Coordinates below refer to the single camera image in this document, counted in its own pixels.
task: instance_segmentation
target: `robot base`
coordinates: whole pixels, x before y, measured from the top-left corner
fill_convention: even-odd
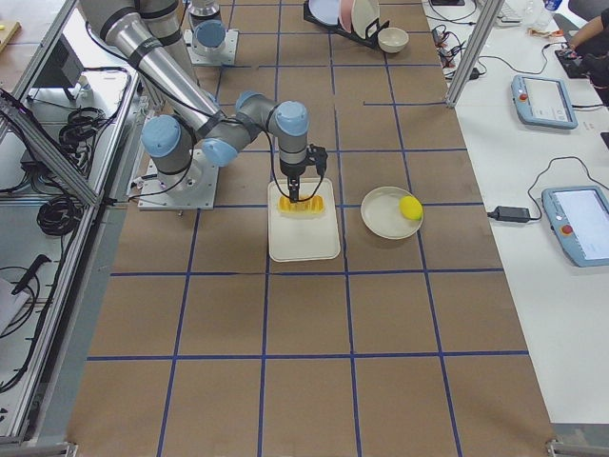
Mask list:
[[[223,48],[217,51],[212,51],[208,55],[201,55],[197,54],[192,49],[192,30],[184,31],[184,41],[187,44],[190,62],[194,67],[221,67],[222,65],[235,65],[238,39],[238,30],[227,30]]]
[[[210,164],[200,149],[195,149],[192,154],[192,167],[203,171],[199,182],[189,187],[189,177],[185,178],[186,189],[170,190],[167,193],[150,195],[139,199],[138,208],[142,210],[172,210],[172,209],[213,209],[218,184],[218,167]],[[150,160],[147,174],[154,174],[157,169]],[[142,194],[154,193],[163,190],[159,181],[145,181]]]

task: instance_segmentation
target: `dish rack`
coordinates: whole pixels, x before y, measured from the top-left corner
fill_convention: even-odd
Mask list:
[[[349,40],[353,40],[356,43],[359,43],[372,49],[379,46],[379,32],[389,27],[389,21],[386,21],[384,24],[381,24],[379,22],[379,18],[377,17],[374,21],[368,24],[368,27],[365,28],[365,36],[367,36],[367,38],[364,39],[358,36],[354,31],[346,31],[341,27],[340,24],[337,24],[336,26],[328,26],[328,24],[324,24],[323,22],[318,21],[317,18],[311,12],[311,9],[308,7],[308,0],[306,0],[303,4],[303,19],[306,22],[316,24],[326,30],[331,31],[332,33],[337,33],[341,36],[344,36],[345,38],[348,38]],[[376,30],[372,32],[370,36],[368,36],[369,31],[374,26],[376,26]]]

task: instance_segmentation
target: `lemon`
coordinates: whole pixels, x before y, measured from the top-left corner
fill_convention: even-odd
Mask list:
[[[406,195],[400,199],[400,212],[406,219],[420,221],[422,218],[422,205],[412,195]]]

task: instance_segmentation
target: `orange button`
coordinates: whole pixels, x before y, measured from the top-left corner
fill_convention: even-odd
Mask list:
[[[560,232],[561,232],[563,235],[570,235],[571,233],[573,233],[573,228],[572,228],[571,226],[569,226],[569,225],[562,226],[562,227],[560,228]]]

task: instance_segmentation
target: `round plate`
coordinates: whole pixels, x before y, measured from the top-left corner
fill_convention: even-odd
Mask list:
[[[401,240],[421,228],[422,218],[412,221],[402,216],[400,199],[410,192],[400,188],[374,189],[362,201],[362,218],[367,227],[383,238]]]
[[[368,36],[365,33],[367,27],[380,17],[381,7],[379,7],[378,0],[354,0],[351,10],[351,24],[360,38],[367,40],[370,35],[377,31],[377,27],[373,26],[368,31]]]
[[[351,33],[351,11],[353,10],[353,0],[341,0],[339,22],[344,30]]]
[[[339,23],[339,0],[309,0],[308,8],[322,24],[336,26]]]

